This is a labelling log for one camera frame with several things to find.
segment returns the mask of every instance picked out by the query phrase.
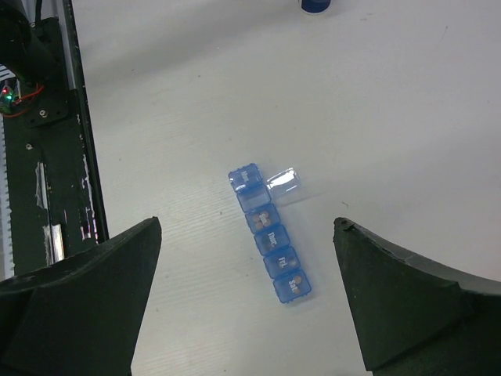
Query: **white tabletop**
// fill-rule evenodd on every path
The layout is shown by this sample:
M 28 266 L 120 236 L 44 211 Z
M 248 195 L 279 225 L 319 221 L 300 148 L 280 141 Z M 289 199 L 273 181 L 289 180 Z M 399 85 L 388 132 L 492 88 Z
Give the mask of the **white tabletop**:
M 499 279 L 499 0 L 74 2 L 110 232 L 163 227 L 135 376 L 366 374 L 338 216 Z M 279 303 L 227 181 L 249 162 L 301 175 L 280 208 L 301 304 Z

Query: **blue pill organizer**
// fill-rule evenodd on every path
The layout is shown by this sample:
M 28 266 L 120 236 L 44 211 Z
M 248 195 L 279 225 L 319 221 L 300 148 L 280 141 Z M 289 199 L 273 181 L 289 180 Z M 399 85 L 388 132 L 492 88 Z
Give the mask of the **blue pill organizer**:
M 237 193 L 262 184 L 263 177 L 256 164 L 251 163 L 228 174 L 229 183 Z
M 293 168 L 288 168 L 264 181 L 261 171 L 254 163 L 238 168 L 228 174 L 229 182 L 236 192 L 254 241 L 261 253 L 269 276 L 274 280 L 275 292 L 282 303 L 310 293 L 312 286 L 301 268 L 296 251 L 290 246 L 290 237 L 272 203 L 278 197 L 295 190 L 299 177 Z
M 281 249 L 263 259 L 266 270 L 272 279 L 295 271 L 301 267 L 301 262 L 292 247 Z
M 282 303 L 290 303 L 312 292 L 312 286 L 301 269 L 274 280 L 273 287 Z
M 254 209 L 272 202 L 268 189 L 263 184 L 238 193 L 236 198 L 244 213 L 252 212 Z
M 252 233 L 267 230 L 269 227 L 280 223 L 280 215 L 274 204 L 267 204 L 248 212 L 245 219 Z
M 276 225 L 254 235 L 259 253 L 266 256 L 290 244 L 289 234 L 283 225 Z

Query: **black metal frame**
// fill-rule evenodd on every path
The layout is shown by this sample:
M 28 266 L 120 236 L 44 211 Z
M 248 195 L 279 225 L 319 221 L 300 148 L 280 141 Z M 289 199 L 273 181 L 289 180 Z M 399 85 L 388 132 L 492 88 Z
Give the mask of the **black metal frame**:
M 68 89 L 66 69 L 62 69 L 28 114 L 4 118 L 16 275 L 47 265 L 51 225 L 61 225 L 66 257 L 109 238 L 73 6 L 71 0 L 63 4 L 75 89 Z M 63 43 L 55 26 L 58 20 L 52 18 L 36 28 L 49 36 L 42 42 L 64 64 Z M 41 172 L 47 208 L 37 197 Z

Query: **red wire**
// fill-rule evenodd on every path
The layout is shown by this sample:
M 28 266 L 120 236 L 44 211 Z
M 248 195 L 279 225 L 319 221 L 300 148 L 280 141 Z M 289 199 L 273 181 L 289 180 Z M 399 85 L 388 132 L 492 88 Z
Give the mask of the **red wire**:
M 38 94 L 41 93 L 41 91 L 44 89 L 44 87 L 45 87 L 44 85 L 38 87 L 38 84 L 37 84 L 37 89 L 34 92 L 32 92 L 31 94 L 28 94 L 27 96 L 20 97 L 16 102 L 14 102 L 14 104 L 19 104 L 20 102 L 22 102 L 28 98 L 31 98 L 32 96 L 37 96 Z
M 20 115 L 25 114 L 26 112 L 28 112 L 29 109 L 30 108 L 28 107 L 28 108 L 25 108 L 24 110 L 22 110 L 21 112 L 19 112 L 17 114 L 14 114 L 14 115 L 5 115 L 5 114 L 2 114 L 2 116 L 4 118 L 10 118 L 10 117 L 11 118 L 17 118 L 18 116 L 20 116 Z
M 37 84 L 37 89 L 34 92 L 32 92 L 32 93 L 30 93 L 30 94 L 28 94 L 26 96 L 22 96 L 21 98 L 19 98 L 18 100 L 16 100 L 16 102 L 14 102 L 14 104 L 19 104 L 20 102 L 22 102 L 22 101 L 24 101 L 24 100 L 26 100 L 28 98 L 31 98 L 30 102 L 28 103 L 28 106 L 24 110 L 22 110 L 21 112 L 19 112 L 17 114 L 12 114 L 12 115 L 2 114 L 2 116 L 4 118 L 17 118 L 18 116 L 25 114 L 26 112 L 29 111 L 31 102 L 33 102 L 33 99 L 35 98 L 35 96 L 37 96 L 38 94 L 40 94 L 43 89 L 44 89 L 44 85 L 38 87 L 38 84 Z

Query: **blue plastic lid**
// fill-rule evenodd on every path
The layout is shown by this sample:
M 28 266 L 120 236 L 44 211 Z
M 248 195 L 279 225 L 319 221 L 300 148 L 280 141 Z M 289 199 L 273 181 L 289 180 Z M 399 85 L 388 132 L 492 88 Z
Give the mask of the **blue plastic lid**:
M 259 253 L 263 256 L 290 244 L 289 234 L 282 225 L 261 231 L 254 236 L 254 240 L 258 246 Z
M 263 261 L 265 262 L 266 270 L 271 278 L 276 279 L 283 274 L 288 274 L 293 270 L 301 267 L 301 262 L 297 257 L 296 251 L 292 247 L 281 249 L 269 256 L 266 256 Z
M 252 233 L 258 233 L 280 223 L 280 215 L 274 204 L 267 204 L 254 209 L 245 215 L 245 219 Z
M 264 206 L 272 200 L 266 186 L 263 184 L 238 193 L 236 198 L 238 198 L 244 213 L 248 213 L 255 208 Z
M 312 292 L 312 286 L 301 269 L 274 280 L 273 287 L 282 303 L 290 303 Z
M 228 174 L 229 183 L 235 192 L 241 192 L 262 183 L 263 177 L 256 164 L 251 163 Z

